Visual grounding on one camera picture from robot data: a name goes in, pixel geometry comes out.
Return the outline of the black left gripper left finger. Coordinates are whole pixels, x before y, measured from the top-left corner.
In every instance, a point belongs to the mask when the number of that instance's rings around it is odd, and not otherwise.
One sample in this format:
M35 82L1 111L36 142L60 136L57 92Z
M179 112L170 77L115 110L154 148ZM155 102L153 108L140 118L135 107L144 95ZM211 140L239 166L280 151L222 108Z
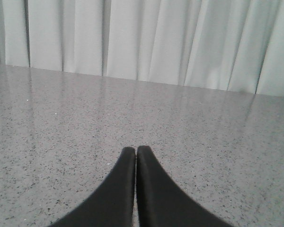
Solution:
M131 227L135 187L135 149L125 147L101 185L53 227Z

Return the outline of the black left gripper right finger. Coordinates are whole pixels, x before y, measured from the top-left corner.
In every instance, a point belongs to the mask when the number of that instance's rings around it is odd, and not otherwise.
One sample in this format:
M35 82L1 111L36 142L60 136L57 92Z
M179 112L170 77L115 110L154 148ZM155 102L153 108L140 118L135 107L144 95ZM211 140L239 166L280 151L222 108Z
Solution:
M141 227L228 227L168 176L149 146L137 149L136 193Z

